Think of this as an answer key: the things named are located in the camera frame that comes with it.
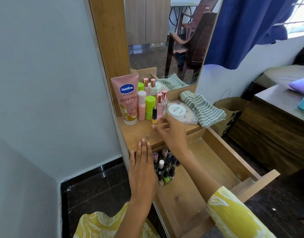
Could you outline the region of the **person's right hand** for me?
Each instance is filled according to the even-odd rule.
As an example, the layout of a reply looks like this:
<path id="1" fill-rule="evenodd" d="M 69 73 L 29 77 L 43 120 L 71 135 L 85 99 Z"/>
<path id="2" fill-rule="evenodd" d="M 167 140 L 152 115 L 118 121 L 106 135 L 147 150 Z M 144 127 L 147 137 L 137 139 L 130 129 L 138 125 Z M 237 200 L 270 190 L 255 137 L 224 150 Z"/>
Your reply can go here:
<path id="1" fill-rule="evenodd" d="M 189 149 L 185 124 L 175 118 L 173 118 L 173 122 L 170 124 L 170 137 L 161 136 L 161 138 L 176 158 L 180 155 L 181 151 Z"/>

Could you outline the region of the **person's left hand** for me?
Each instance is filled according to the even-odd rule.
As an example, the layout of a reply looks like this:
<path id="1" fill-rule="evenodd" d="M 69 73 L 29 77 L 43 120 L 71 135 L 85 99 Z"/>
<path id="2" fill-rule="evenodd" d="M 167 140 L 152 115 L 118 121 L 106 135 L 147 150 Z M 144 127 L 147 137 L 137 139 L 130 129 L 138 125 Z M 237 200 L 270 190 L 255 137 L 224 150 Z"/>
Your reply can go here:
<path id="1" fill-rule="evenodd" d="M 150 143 L 147 142 L 147 164 L 141 163 L 141 144 L 138 143 L 135 153 L 135 166 L 129 169 L 129 182 L 131 198 L 143 198 L 152 200 L 156 195 L 158 187 L 157 174 L 153 164 L 153 152 Z"/>

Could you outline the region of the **person's left forearm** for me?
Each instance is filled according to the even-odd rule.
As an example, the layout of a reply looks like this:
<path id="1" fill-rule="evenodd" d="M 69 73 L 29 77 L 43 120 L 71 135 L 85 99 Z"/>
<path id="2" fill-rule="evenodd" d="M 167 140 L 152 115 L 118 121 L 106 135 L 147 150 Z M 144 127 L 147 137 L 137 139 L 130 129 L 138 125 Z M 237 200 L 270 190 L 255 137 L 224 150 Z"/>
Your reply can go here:
<path id="1" fill-rule="evenodd" d="M 131 198 L 114 238 L 140 238 L 152 200 Z"/>

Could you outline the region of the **white round jar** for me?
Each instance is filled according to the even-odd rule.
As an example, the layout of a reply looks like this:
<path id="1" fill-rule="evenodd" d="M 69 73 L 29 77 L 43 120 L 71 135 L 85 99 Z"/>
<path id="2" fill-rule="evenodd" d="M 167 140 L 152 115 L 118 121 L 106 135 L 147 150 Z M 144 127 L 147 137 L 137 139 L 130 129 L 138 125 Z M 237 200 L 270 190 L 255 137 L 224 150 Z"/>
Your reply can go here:
<path id="1" fill-rule="evenodd" d="M 182 105 L 172 104 L 167 108 L 166 114 L 177 120 L 181 120 L 185 117 L 186 109 Z"/>

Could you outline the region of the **wooden dressing table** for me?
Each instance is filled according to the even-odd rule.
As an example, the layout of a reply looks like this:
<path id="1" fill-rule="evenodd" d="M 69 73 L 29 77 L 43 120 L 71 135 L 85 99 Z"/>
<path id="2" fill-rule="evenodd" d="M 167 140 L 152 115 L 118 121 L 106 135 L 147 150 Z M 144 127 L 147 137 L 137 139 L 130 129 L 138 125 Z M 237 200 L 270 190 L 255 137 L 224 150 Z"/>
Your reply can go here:
<path id="1" fill-rule="evenodd" d="M 130 151 L 136 150 L 142 138 L 150 142 L 153 151 L 162 150 L 165 143 L 152 129 L 150 120 L 137 121 L 132 126 L 124 123 L 112 86 L 112 78 L 130 74 L 124 0 L 84 0 L 84 3 L 103 72 L 123 161 L 128 170 Z M 201 128 L 199 124 L 186 125 L 187 135 L 202 129 L 207 128 Z"/>

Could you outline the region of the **pink perfume bottle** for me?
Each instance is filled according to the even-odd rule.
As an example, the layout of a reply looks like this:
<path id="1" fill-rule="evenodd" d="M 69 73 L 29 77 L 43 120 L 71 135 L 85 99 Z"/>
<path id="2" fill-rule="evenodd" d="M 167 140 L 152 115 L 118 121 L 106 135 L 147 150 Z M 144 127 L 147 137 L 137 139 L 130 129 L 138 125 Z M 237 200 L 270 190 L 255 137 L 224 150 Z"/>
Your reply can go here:
<path id="1" fill-rule="evenodd" d="M 157 119 L 163 116 L 164 104 L 162 101 L 162 93 L 157 93 L 155 107 L 157 108 Z"/>

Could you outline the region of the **lime green bottle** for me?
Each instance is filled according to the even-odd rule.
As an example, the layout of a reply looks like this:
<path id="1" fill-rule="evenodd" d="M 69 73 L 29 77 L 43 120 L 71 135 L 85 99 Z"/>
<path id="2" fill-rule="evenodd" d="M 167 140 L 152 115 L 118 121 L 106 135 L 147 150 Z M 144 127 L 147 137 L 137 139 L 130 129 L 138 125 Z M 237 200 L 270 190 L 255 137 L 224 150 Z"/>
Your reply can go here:
<path id="1" fill-rule="evenodd" d="M 145 119 L 151 120 L 153 108 L 155 107 L 156 98 L 154 96 L 146 96 Z"/>

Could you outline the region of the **clear pack of cotton pads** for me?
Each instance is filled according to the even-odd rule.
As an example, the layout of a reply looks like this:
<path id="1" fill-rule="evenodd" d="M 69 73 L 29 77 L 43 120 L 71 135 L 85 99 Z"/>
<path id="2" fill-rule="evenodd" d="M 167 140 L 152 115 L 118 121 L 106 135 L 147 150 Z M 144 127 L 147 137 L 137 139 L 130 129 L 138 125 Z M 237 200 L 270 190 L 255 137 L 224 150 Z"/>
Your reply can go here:
<path id="1" fill-rule="evenodd" d="M 180 121 L 180 122 L 182 122 L 186 125 L 188 125 L 188 124 L 198 124 L 198 118 L 196 117 L 194 112 L 187 106 L 187 104 L 185 104 L 184 102 L 182 102 L 180 100 L 179 101 L 170 101 L 170 102 L 168 102 L 167 108 L 172 104 L 182 105 L 186 109 L 185 117 L 181 120 L 178 120 L 178 121 Z"/>

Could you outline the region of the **green striped towel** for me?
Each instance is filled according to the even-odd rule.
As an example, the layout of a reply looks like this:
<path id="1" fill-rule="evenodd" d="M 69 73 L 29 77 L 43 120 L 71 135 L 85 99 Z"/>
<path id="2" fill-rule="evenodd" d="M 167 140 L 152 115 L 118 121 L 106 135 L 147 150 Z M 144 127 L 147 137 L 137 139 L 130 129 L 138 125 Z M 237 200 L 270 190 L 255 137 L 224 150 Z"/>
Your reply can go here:
<path id="1" fill-rule="evenodd" d="M 202 128 L 208 128 L 226 119 L 225 111 L 213 106 L 199 93 L 184 91 L 180 98 L 196 115 Z"/>

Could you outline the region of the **wooden drawer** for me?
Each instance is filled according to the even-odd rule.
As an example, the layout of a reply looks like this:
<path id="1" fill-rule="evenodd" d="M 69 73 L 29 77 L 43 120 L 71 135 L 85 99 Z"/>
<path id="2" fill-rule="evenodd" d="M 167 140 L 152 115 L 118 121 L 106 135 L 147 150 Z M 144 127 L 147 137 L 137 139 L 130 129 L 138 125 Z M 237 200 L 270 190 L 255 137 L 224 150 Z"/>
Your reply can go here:
<path id="1" fill-rule="evenodd" d="M 190 133 L 187 140 L 201 167 L 241 202 L 280 175 L 274 169 L 260 176 L 210 128 Z M 175 168 L 174 178 L 158 189 L 154 206 L 168 238 L 199 238 L 214 228 L 205 201 L 182 165 Z"/>

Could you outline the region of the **brown paper bag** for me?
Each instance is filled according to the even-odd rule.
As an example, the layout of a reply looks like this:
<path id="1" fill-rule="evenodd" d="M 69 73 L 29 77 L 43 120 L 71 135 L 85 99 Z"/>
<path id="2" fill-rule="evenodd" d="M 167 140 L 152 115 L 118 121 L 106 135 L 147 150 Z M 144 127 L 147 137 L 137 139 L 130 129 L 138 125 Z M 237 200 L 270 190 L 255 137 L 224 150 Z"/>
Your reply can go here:
<path id="1" fill-rule="evenodd" d="M 225 111 L 226 118 L 225 120 L 213 124 L 211 128 L 220 137 L 226 136 L 249 103 L 249 101 L 242 99 L 241 97 L 227 97 L 216 101 L 214 106 Z"/>

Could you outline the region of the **dark wooden desk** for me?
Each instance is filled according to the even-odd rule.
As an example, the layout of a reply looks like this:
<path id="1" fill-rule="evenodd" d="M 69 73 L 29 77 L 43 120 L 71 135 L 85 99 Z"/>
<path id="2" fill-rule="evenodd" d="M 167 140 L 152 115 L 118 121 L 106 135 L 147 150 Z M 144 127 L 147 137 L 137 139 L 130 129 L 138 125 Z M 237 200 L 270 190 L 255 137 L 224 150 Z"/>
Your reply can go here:
<path id="1" fill-rule="evenodd" d="M 277 84 L 253 96 L 228 137 L 266 168 L 291 175 L 304 168 L 303 95 Z"/>

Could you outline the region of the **yellow patterned garment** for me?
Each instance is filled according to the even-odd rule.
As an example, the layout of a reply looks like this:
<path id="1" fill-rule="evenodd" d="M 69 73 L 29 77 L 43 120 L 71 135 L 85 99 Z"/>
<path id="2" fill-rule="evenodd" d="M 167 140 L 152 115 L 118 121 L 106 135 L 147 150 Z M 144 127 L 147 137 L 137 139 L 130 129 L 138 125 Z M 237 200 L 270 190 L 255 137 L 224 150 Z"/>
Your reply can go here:
<path id="1" fill-rule="evenodd" d="M 128 203 L 113 217 L 103 212 L 84 214 L 73 238 L 114 238 Z M 224 238 L 276 238 L 276 236 L 232 192 L 220 187 L 207 202 L 206 211 Z"/>

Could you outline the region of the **blue curtain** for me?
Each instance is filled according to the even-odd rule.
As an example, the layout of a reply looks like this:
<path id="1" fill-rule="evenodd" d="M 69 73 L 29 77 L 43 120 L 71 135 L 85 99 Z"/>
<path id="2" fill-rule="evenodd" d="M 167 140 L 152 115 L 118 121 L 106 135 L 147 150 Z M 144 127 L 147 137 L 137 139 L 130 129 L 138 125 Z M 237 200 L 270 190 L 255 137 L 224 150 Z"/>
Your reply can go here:
<path id="1" fill-rule="evenodd" d="M 239 67 L 255 45 L 287 40 L 284 23 L 298 0 L 223 0 L 204 65 Z"/>

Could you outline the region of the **purple pillow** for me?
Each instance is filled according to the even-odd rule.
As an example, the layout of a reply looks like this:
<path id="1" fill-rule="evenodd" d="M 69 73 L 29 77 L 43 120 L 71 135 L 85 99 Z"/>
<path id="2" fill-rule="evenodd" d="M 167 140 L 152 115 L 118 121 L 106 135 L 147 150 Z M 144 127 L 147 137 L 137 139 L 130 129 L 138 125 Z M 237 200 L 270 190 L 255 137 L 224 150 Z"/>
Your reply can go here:
<path id="1" fill-rule="evenodd" d="M 293 91 L 304 95 L 304 78 L 291 82 L 289 85 Z"/>

